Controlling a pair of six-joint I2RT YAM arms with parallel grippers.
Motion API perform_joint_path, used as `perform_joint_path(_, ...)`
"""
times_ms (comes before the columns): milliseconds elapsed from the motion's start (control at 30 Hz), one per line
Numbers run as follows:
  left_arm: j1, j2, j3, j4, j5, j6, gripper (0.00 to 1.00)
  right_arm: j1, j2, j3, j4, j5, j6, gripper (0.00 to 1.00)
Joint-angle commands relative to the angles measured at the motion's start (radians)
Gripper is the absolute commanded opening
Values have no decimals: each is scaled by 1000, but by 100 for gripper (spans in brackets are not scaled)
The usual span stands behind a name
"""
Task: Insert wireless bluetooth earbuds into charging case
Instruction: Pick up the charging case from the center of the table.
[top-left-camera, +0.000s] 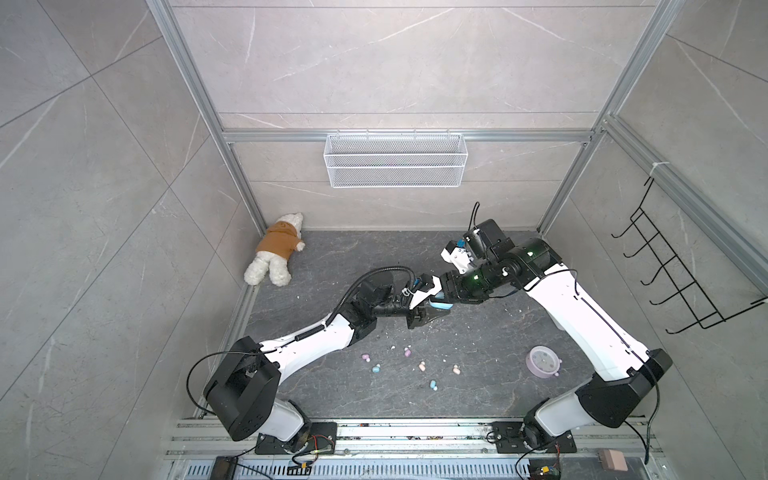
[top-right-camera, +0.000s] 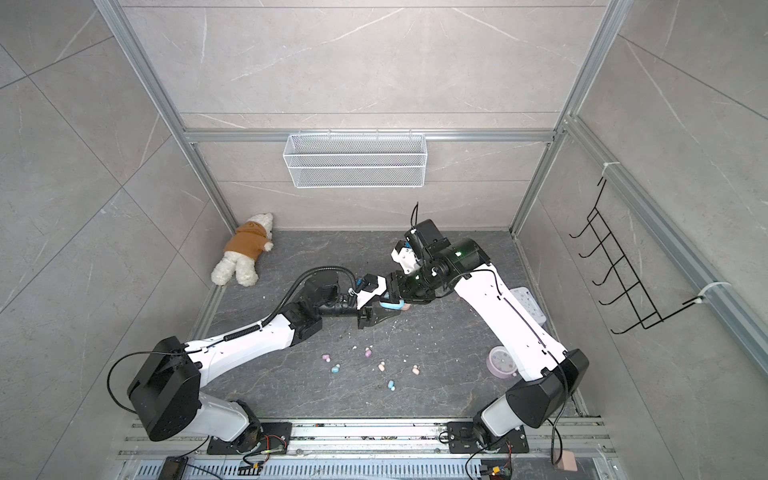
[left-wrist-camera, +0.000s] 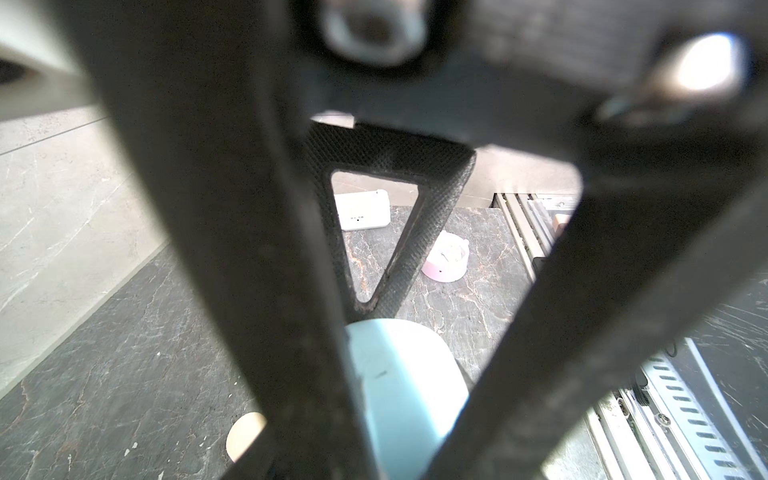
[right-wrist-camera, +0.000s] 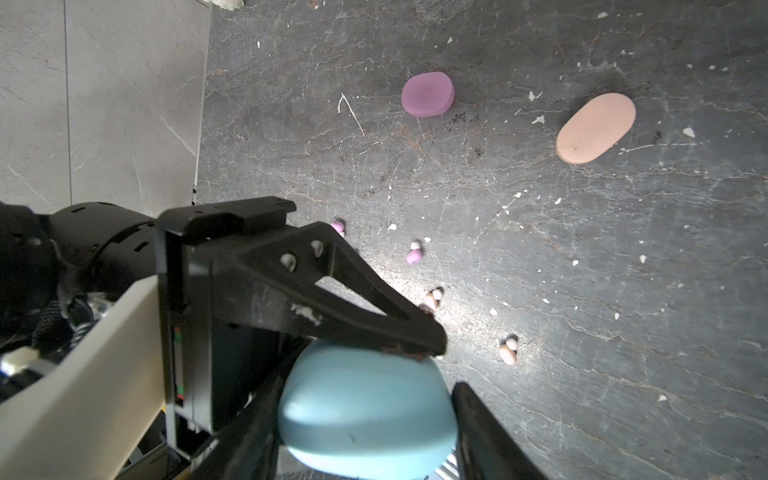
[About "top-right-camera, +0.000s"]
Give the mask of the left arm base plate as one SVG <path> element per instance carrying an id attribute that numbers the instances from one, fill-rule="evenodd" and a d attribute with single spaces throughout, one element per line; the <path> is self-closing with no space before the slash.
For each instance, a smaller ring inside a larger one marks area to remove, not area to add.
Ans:
<path id="1" fill-rule="evenodd" d="M 265 454 L 267 451 L 284 452 L 293 430 L 291 422 L 261 423 L 259 427 L 248 427 L 232 442 L 212 438 L 207 446 L 208 455 Z"/>

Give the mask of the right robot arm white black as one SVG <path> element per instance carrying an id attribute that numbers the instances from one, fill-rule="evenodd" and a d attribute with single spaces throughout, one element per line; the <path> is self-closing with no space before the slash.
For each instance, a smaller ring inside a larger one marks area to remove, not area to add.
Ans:
<path id="1" fill-rule="evenodd" d="M 488 445 L 523 425 L 538 428 L 560 413 L 579 386 L 589 360 L 549 335 L 503 282 L 490 257 L 472 239 L 442 239 L 431 247 L 400 241 L 391 252 L 401 270 L 390 283 L 406 304 L 429 303 L 439 290 L 456 293 L 505 347 L 521 377 L 473 419 Z"/>

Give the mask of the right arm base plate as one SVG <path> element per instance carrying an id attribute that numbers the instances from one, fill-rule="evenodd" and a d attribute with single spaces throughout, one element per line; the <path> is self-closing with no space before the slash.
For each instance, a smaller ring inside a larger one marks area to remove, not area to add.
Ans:
<path id="1" fill-rule="evenodd" d="M 470 454 L 484 448 L 487 452 L 529 453 L 527 435 L 522 426 L 510 430 L 503 437 L 471 421 L 448 422 L 438 434 L 438 441 L 447 445 L 452 454 Z"/>

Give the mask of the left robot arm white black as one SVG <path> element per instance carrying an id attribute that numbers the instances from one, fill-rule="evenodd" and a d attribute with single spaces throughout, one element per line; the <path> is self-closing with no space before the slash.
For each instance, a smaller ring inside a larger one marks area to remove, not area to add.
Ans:
<path id="1" fill-rule="evenodd" d="M 189 343 L 175 336 L 161 340 L 127 395 L 153 442 L 203 435 L 245 452 L 259 441 L 259 419 L 245 402 L 215 398 L 203 387 L 247 362 L 309 339 L 326 316 L 353 316 L 366 328 L 397 315 L 404 305 L 382 276 L 358 279 L 348 269 L 316 267 L 303 273 L 262 320 Z"/>

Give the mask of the blue earbud charging case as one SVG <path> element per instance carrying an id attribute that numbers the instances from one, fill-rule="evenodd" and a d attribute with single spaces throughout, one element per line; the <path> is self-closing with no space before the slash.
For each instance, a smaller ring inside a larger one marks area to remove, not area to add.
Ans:
<path id="1" fill-rule="evenodd" d="M 379 305 L 382 308 L 387 309 L 387 310 L 393 310 L 393 311 L 401 311 L 401 309 L 402 309 L 404 304 L 405 304 L 405 302 L 403 300 L 400 300 L 397 303 L 385 302 L 385 301 L 380 301 L 379 302 Z"/>

